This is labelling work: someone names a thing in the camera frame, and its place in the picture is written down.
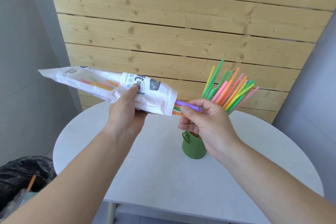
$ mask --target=plastic bag in trash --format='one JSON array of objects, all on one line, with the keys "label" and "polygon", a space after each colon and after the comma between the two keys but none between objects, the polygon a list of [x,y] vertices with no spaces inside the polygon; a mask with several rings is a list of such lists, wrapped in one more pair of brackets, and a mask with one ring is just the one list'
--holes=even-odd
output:
[{"label": "plastic bag in trash", "polygon": [[32,192],[39,192],[57,175],[53,161],[43,156],[23,157],[0,167],[0,212],[15,196],[28,187],[33,175]]}]

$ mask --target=hand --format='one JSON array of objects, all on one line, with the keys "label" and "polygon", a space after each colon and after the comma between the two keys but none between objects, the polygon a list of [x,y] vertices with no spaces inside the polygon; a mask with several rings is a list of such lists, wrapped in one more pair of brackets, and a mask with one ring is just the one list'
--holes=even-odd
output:
[{"label": "hand", "polygon": [[137,92],[138,85],[133,84],[117,102],[110,106],[110,117],[104,129],[117,139],[129,139],[133,142],[144,126],[147,113],[136,111],[132,102]]},{"label": "hand", "polygon": [[199,134],[207,151],[224,164],[225,153],[233,144],[242,143],[233,129],[227,112],[207,99],[193,100],[190,104],[204,107],[204,110],[199,113],[188,106],[182,106],[181,112],[186,118],[180,119],[178,127]]}]

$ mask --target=cup handle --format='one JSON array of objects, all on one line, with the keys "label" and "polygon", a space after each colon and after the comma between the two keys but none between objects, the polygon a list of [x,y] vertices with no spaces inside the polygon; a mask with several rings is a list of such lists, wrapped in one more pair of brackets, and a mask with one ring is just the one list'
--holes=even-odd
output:
[{"label": "cup handle", "polygon": [[182,137],[183,137],[183,139],[185,140],[186,143],[190,143],[189,135],[186,132],[182,133]]}]

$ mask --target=left hand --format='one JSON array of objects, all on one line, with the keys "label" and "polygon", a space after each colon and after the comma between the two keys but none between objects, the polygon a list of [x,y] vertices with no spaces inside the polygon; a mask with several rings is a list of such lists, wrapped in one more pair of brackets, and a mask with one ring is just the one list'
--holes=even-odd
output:
[{"label": "left hand", "polygon": [[110,117],[104,129],[116,139],[134,141],[144,126],[147,113],[135,110],[132,102],[137,92],[138,85],[133,84],[110,106]]}]

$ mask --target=wooden wall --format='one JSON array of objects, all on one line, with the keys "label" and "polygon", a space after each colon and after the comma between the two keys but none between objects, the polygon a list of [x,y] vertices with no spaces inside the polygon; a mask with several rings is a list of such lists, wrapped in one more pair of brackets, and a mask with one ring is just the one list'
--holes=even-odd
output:
[{"label": "wooden wall", "polygon": [[[213,65],[262,89],[240,111],[271,123],[336,0],[54,0],[72,65],[147,75],[201,96]],[[79,91],[83,109],[101,100]]]}]

